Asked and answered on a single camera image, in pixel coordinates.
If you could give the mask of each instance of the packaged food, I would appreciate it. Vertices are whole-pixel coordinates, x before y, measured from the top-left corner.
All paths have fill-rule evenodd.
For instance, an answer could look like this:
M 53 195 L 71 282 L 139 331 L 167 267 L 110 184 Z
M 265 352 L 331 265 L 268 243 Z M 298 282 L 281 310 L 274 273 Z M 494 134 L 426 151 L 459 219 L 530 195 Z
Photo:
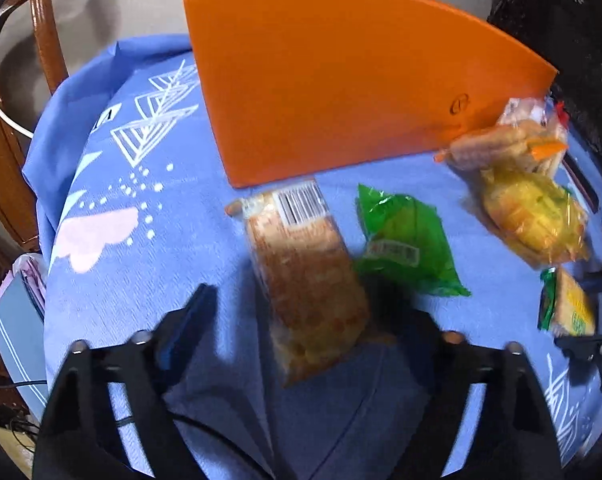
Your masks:
M 594 335 L 594 309 L 574 278 L 559 266 L 544 270 L 541 280 L 539 329 L 549 330 L 555 336 Z
M 286 383 L 329 368 L 356 344 L 370 315 L 318 184 L 261 193 L 242 200 L 241 210 Z
M 517 253 L 549 265 L 588 257 L 587 215 L 551 178 L 501 166 L 481 175 L 482 205 Z
M 454 268 L 436 209 L 409 195 L 387 194 L 358 186 L 367 245 L 359 272 L 379 272 L 415 292 L 469 296 Z
M 564 109 L 564 103 L 559 102 L 553 110 L 546 112 L 546 105 L 543 100 L 513 98 L 508 101 L 501 117 L 498 118 L 497 124 L 517 124 L 524 120 L 533 120 L 545 127 L 544 137 L 546 139 L 565 144 L 565 148 L 560 152 L 546 156 L 545 158 L 539 156 L 540 162 L 535 167 L 522 168 L 526 171 L 533 171 L 554 178 L 567 149 L 568 142 L 570 116 Z
M 434 160 L 462 171 L 510 163 L 524 171 L 556 172 L 567 149 L 567 132 L 559 125 L 548 123 L 542 101 L 510 99 L 496 126 L 459 137 Z

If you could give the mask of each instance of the yellow package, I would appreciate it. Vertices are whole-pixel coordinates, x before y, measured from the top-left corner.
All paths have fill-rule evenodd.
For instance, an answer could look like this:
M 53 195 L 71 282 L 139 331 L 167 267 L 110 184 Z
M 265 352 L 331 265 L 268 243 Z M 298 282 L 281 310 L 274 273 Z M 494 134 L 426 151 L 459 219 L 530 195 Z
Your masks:
M 539 328 L 555 336 L 594 335 L 594 309 L 580 285 L 562 267 L 541 273 L 543 293 Z
M 588 259 L 587 214 L 564 188 L 548 176 L 503 166 L 481 175 L 483 208 L 520 256 L 543 265 Z

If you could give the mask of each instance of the packaged bread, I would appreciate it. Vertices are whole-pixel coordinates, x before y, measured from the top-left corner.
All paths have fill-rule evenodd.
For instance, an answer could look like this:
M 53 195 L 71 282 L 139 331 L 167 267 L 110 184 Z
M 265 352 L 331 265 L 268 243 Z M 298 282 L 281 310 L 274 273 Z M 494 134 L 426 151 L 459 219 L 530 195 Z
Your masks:
M 241 200 L 240 211 L 286 384 L 326 370 L 356 344 L 370 314 L 318 184 L 258 194 Z
M 470 132 L 434 156 L 462 171 L 508 163 L 553 177 L 567 149 L 567 132 L 543 101 L 510 99 L 495 126 Z
M 521 256 L 542 265 L 587 259 L 587 213 L 565 188 L 548 176 L 508 167 L 490 168 L 481 176 L 483 208 L 498 234 L 530 257 Z

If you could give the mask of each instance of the blue tablecloth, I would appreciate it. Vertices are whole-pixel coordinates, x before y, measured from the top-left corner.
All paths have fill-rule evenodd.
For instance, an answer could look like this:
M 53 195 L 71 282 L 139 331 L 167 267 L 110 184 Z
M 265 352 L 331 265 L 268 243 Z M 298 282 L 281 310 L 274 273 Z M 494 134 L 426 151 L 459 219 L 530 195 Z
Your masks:
M 602 178 L 574 136 L 570 153 L 602 204 Z M 170 409 L 221 431 L 278 478 L 389 475 L 427 395 L 396 348 L 375 345 L 282 388 L 242 224 L 223 212 L 255 189 L 235 190 L 226 180 L 187 37 L 121 41 L 64 82 L 36 128 L 24 174 L 50 260 L 50 385 L 71 342 L 122 343 L 210 283 L 219 287 L 218 312 L 184 380 L 166 396 Z M 570 184 L 562 170 L 558 178 Z M 590 448 L 602 431 L 598 377 L 572 377 L 552 337 L 536 329 L 538 272 L 466 211 L 468 190 L 456 174 L 426 153 L 326 171 L 317 180 L 353 254 L 364 244 L 354 204 L 359 182 L 436 206 L 472 297 L 428 297 L 422 307 L 472 343 L 520 341 L 546 389 L 562 459 Z M 588 235 L 594 257 L 576 273 L 602 264 L 602 206 Z M 129 415 L 122 389 L 111 392 L 116 416 Z M 476 386 L 448 472 L 463 465 L 481 394 Z M 210 478 L 250 478 L 222 444 L 180 430 Z M 134 427 L 121 432 L 132 464 L 148 471 Z

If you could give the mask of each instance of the pink cloud print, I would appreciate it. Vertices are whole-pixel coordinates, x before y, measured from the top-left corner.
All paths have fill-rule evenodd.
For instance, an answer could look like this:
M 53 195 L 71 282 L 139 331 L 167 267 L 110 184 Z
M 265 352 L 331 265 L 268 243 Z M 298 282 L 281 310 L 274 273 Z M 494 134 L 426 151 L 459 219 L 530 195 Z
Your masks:
M 136 229 L 139 211 L 135 207 L 64 220 L 56 235 L 50 266 L 57 258 L 70 257 L 74 272 L 88 272 L 107 244 L 126 240 Z

